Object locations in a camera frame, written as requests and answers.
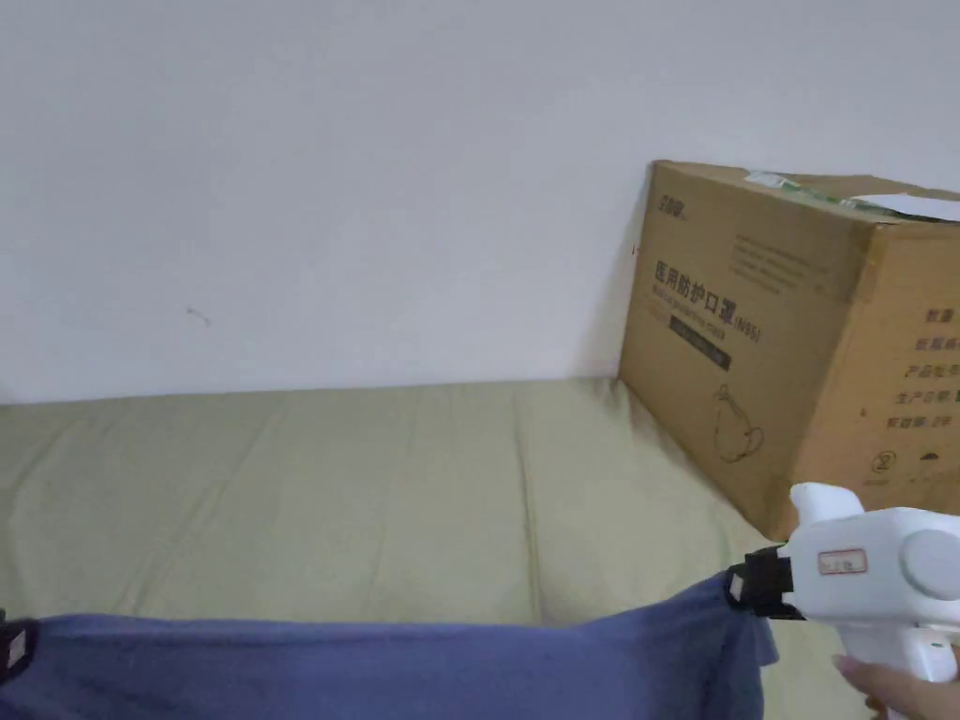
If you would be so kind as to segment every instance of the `finger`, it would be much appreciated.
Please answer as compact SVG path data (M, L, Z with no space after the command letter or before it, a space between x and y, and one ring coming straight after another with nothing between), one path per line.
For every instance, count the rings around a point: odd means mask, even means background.
M863 701L868 710L872 710L871 720L887 720L887 708L877 698L867 698Z
M926 717L942 704L943 684L928 683L884 665L837 656L834 663L848 683L876 698L887 708L909 716Z

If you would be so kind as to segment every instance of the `round knob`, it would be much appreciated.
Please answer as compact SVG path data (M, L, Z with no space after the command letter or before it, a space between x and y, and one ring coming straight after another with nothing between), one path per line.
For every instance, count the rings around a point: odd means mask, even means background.
M937 600L960 600L960 537L919 530L900 545L900 569L916 590Z

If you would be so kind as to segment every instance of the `box flap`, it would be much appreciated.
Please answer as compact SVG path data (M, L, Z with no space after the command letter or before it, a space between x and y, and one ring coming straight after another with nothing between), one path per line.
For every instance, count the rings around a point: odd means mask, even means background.
M873 223L899 225L926 222L927 219L949 220L952 215L949 218L942 217L943 213L938 213L937 208L933 210L928 208L927 212L917 212L912 205L884 201L873 203L861 196L906 194L910 197L960 201L960 193L928 189L871 175L800 175L668 160L661 160L656 164L667 165L690 175L736 185L755 192L774 194L791 202L808 204L836 215ZM901 209L901 206L906 207L908 211Z
M889 195L860 195L855 200L886 207L900 215L924 218L926 220L943 220L948 223L960 223L960 201L942 200L940 198L918 197L905 193Z

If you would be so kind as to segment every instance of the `light green fabric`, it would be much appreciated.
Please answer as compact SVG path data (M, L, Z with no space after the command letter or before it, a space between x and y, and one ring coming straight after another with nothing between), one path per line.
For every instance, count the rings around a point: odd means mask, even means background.
M12 614L568 623L767 542L607 380L0 409ZM778 623L769 717L856 717Z

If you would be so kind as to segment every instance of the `hand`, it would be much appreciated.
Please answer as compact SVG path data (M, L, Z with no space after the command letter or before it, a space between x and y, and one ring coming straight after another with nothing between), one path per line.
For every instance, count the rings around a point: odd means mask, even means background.
M960 652L953 648L960 660ZM884 665L870 665L837 655L834 664L848 683L867 695L867 707L877 717L886 717L886 708L911 720L957 720L960 718L960 683L928 683Z

